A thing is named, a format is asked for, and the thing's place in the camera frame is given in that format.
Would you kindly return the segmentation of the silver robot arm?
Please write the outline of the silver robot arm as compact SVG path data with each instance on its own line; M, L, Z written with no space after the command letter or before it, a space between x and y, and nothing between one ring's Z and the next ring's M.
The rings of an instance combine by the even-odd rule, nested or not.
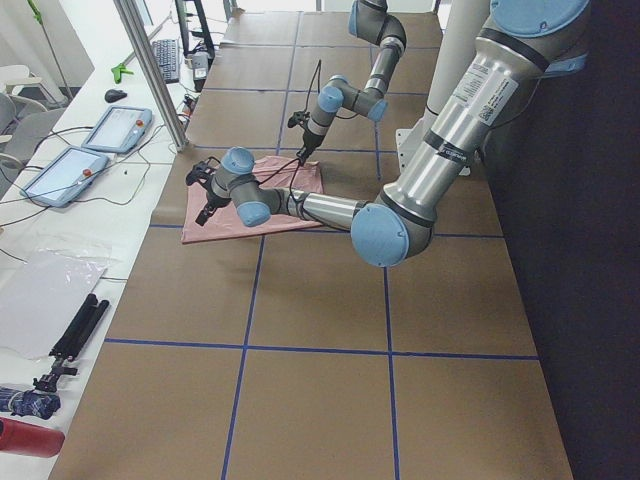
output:
M325 140L329 129L342 110L379 122L388 102L385 99L397 64L405 53L407 37L401 21L388 12L385 1L355 1L348 20L349 34L377 48L369 61L370 72L357 86L346 76L331 76L317 93L311 108L294 112L288 120L290 128L299 126L302 146L296 159L304 164Z
M475 55L399 177L375 200L357 201L292 187L263 188L247 149L229 149L217 165L196 164L188 185L206 201L197 223L233 205L255 227L288 215L349 232L359 256L377 267L397 265L425 250L436 207L526 82L570 74L586 59L586 1L494 1L475 39Z

